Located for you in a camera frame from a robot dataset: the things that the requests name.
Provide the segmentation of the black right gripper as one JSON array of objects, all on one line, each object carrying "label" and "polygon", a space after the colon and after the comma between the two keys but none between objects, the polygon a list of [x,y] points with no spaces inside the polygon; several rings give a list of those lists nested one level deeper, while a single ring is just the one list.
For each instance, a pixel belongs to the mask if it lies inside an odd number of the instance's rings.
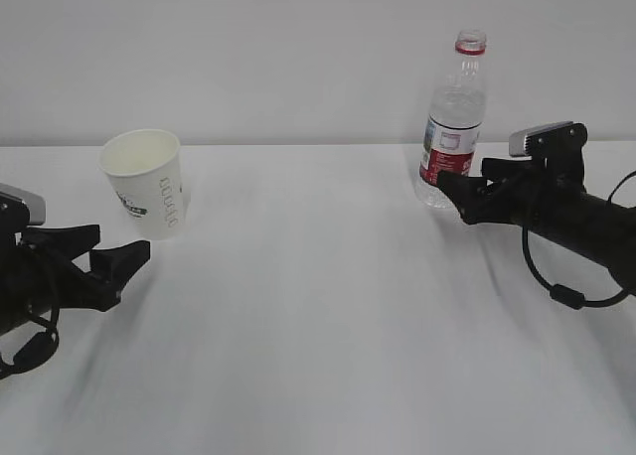
[{"label": "black right gripper", "polygon": [[586,224],[580,203],[586,193],[582,156],[484,158],[481,175],[441,171],[437,177],[438,189],[467,225],[522,223],[522,229],[583,229]]}]

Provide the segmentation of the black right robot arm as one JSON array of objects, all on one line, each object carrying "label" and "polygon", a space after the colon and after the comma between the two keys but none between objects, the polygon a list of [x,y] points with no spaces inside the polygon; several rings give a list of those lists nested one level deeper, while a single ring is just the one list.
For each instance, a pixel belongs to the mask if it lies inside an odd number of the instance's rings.
[{"label": "black right robot arm", "polygon": [[[519,227],[526,265],[555,302],[575,310],[607,308],[635,294],[635,209],[588,194],[577,180],[582,170],[580,163],[560,173],[547,159],[485,158],[480,176],[441,171],[437,184],[466,224]],[[606,268],[619,291],[589,300],[548,281],[532,257],[532,233]]]}]

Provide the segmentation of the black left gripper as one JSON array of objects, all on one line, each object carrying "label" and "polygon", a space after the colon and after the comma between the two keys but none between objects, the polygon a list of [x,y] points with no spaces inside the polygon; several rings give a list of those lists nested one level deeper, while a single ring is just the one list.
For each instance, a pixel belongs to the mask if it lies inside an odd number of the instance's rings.
[{"label": "black left gripper", "polygon": [[72,261],[64,271],[64,308],[107,312],[121,301],[130,279],[150,260],[150,242],[109,249],[100,243],[100,226],[27,227],[18,238],[1,231],[1,335],[32,322],[57,326],[61,296],[51,255],[74,260],[88,252],[89,270]]}]

